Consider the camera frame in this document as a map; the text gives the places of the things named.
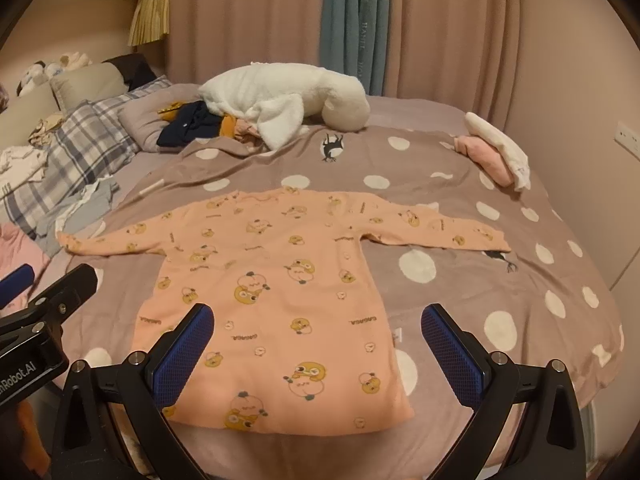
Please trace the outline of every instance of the blue gripper pad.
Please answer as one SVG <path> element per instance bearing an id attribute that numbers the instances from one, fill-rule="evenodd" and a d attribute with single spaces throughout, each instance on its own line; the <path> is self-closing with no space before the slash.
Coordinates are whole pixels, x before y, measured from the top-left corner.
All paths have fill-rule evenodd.
<path id="1" fill-rule="evenodd" d="M 35 280 L 30 265 L 23 264 L 0 281 L 0 310 L 27 290 Z"/>
<path id="2" fill-rule="evenodd" d="M 162 354 L 158 364 L 152 365 L 154 369 L 151 370 L 151 391 L 158 408 L 172 406 L 178 400 L 213 335 L 213 328 L 213 311 L 207 305 L 198 303 L 172 332 L 164 334 L 151 349 L 150 364 L 154 352 Z"/>
<path id="3" fill-rule="evenodd" d="M 482 370 L 460 341 L 460 336 L 464 337 L 462 331 L 439 304 L 425 307 L 420 327 L 422 337 L 436 357 L 458 401 L 475 411 L 482 401 L 484 379 Z"/>

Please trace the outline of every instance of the shirt sleeve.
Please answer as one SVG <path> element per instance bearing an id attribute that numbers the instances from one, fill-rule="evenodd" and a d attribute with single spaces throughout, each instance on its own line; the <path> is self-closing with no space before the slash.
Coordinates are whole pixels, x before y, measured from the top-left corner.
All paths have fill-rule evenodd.
<path id="1" fill-rule="evenodd" d="M 482 222 L 450 218 L 425 205 L 394 204 L 371 193 L 346 195 L 349 227 L 382 244 L 511 251 L 504 233 Z"/>
<path id="2" fill-rule="evenodd" d="M 73 254 L 166 254 L 165 247 L 175 245 L 174 230 L 179 226 L 180 218 L 184 216 L 181 209 L 183 208 L 162 213 L 104 236 L 79 239 L 59 232 L 56 238 L 62 247 Z"/>

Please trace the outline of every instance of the wall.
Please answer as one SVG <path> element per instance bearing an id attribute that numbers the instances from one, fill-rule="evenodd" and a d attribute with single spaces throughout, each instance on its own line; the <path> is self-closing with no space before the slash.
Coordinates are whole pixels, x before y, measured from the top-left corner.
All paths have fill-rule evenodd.
<path id="1" fill-rule="evenodd" d="M 613 141 L 618 121 L 640 132 L 640 52 L 606 0 L 521 0 L 521 12 L 506 132 L 612 287 L 626 340 L 640 340 L 640 262 L 613 286 L 640 247 L 640 161 Z M 596 398 L 599 454 L 619 450 L 640 418 L 631 349 Z"/>
<path id="2" fill-rule="evenodd" d="M 127 54 L 135 0 L 43 5 L 35 0 L 0 50 L 0 82 L 11 96 L 35 61 L 85 52 L 94 62 Z"/>

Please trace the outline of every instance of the wall outlet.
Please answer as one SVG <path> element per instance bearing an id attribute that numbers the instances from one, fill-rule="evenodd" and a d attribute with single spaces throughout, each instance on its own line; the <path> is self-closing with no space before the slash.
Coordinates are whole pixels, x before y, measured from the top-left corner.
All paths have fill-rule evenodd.
<path id="1" fill-rule="evenodd" d="M 640 135 L 626 124 L 618 123 L 616 135 L 613 138 L 620 146 L 626 148 L 635 158 L 640 160 Z"/>

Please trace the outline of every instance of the pink curtain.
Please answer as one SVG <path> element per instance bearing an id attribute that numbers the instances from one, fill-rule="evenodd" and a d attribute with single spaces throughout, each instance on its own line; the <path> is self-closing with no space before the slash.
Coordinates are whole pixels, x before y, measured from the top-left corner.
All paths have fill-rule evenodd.
<path id="1" fill-rule="evenodd" d="M 261 62 L 318 63 L 322 0 L 171 0 L 167 74 L 203 83 Z"/>
<path id="2" fill-rule="evenodd" d="M 473 111 L 503 128 L 520 0 L 391 0 L 384 95 Z"/>

